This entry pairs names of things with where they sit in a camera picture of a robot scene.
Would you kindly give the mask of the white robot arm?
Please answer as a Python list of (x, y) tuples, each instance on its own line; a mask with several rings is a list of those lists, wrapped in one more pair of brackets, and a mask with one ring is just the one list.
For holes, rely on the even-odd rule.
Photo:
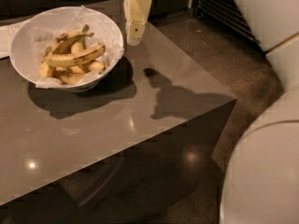
[(299, 224), (299, 0), (234, 0), (284, 90), (228, 162), (219, 224)]

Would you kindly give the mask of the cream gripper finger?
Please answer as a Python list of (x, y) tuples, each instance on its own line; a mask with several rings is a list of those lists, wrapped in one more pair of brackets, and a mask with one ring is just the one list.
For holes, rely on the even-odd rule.
[(130, 46), (137, 46), (145, 32), (152, 0), (124, 0), (126, 19), (126, 40)]

